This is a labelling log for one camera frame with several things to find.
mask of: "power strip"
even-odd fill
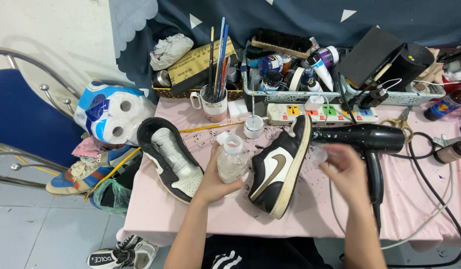
[[[329,105],[329,115],[327,117],[327,125],[345,126],[352,125],[353,121],[350,114],[342,111],[341,105]],[[314,126],[325,126],[325,114],[327,113],[327,105],[322,105],[318,110],[307,111],[304,104],[274,104],[267,105],[267,117],[270,125],[291,125],[295,118],[304,113],[309,114],[312,118]],[[355,105],[352,110],[355,120],[359,124],[376,124],[378,122],[377,112],[375,108],[359,109]]]

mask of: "hair dryer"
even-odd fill
[[[398,153],[405,142],[402,130],[386,125],[360,124],[312,128],[315,142],[349,144],[365,159],[370,200],[380,232],[380,204],[383,202],[383,175],[377,153]]]

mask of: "hand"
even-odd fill
[[[370,204],[365,163],[357,152],[345,144],[327,144],[323,148],[327,150],[329,157],[319,167],[335,183],[349,207]]]
[[[218,149],[219,143],[214,142],[210,151],[210,161],[207,164],[206,172],[204,173],[201,184],[199,185],[199,188],[196,191],[196,194],[194,194],[191,202],[198,201],[204,203],[204,205],[209,205],[227,194],[233,193],[242,188],[242,182],[249,176],[249,172],[247,172],[245,175],[229,184],[224,183],[217,172]]]

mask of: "table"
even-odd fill
[[[380,120],[397,118],[405,109],[403,106],[381,105],[377,107]],[[408,124],[415,132],[424,132],[431,137],[446,133],[448,138],[460,136],[459,123],[430,122],[423,117],[425,108],[414,107],[408,117]],[[171,121],[180,130],[211,125],[202,110],[195,110],[188,99],[161,98],[156,117]],[[205,168],[210,158],[210,149],[215,136],[229,130],[242,138],[243,125],[232,125],[218,129],[201,130],[181,134],[187,147]],[[266,126],[263,135],[255,140],[245,139],[250,156],[259,153],[263,147],[282,130],[288,127]],[[413,147],[417,156],[430,150],[426,139],[415,136]],[[411,235],[436,210],[438,203],[420,178],[413,162],[388,155],[380,157],[384,175],[384,201],[381,206],[382,231],[380,238],[401,240]],[[419,160],[427,178],[446,201],[449,197],[449,165],[438,163],[433,157]],[[307,153],[302,165],[289,209],[280,220],[268,216],[253,206],[247,198],[252,174],[244,187],[215,202],[209,207],[208,234],[252,235],[265,237],[344,237],[332,213],[329,195],[329,179],[312,164]],[[335,206],[342,223],[346,223],[348,208],[335,188]],[[454,196],[449,208],[461,225],[461,160],[454,162]],[[118,240],[128,235],[138,235],[159,246],[172,244],[182,223],[187,205],[169,194],[157,177],[148,158],[143,158],[136,173],[131,201],[124,228],[117,234]],[[427,250],[440,243],[461,245],[458,235],[446,212],[439,215],[423,231],[414,237],[412,246]]]

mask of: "tile floor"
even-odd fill
[[[53,175],[35,168],[11,171],[13,156],[0,156],[0,175],[47,183]],[[87,256],[113,248],[124,218],[97,210],[81,197],[52,197],[46,192],[0,184],[0,269],[87,269]],[[317,238],[317,248],[335,269],[343,239]],[[384,252],[388,263],[450,261],[459,248],[441,247],[416,253],[409,244]],[[162,268],[169,248],[160,248],[153,269]],[[461,268],[461,261],[451,267]]]

